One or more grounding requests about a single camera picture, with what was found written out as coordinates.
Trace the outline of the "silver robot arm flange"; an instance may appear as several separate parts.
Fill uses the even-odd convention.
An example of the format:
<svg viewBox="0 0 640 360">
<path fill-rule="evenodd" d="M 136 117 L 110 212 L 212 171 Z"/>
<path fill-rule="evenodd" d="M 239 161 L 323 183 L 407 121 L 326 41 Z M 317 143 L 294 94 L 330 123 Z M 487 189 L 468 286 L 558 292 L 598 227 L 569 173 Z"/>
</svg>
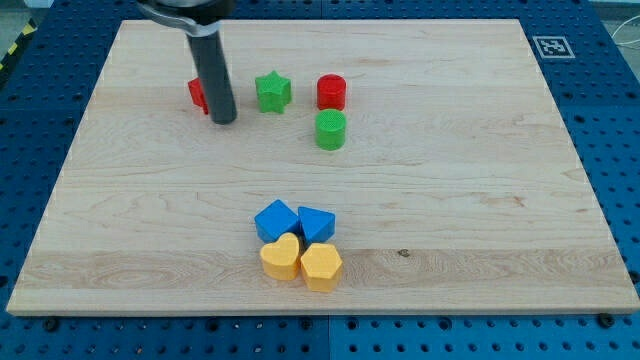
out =
<svg viewBox="0 0 640 360">
<path fill-rule="evenodd" d="M 137 0 L 139 11 L 162 26 L 180 29 L 191 37 L 216 33 L 219 22 L 236 8 L 236 0 Z"/>
</svg>

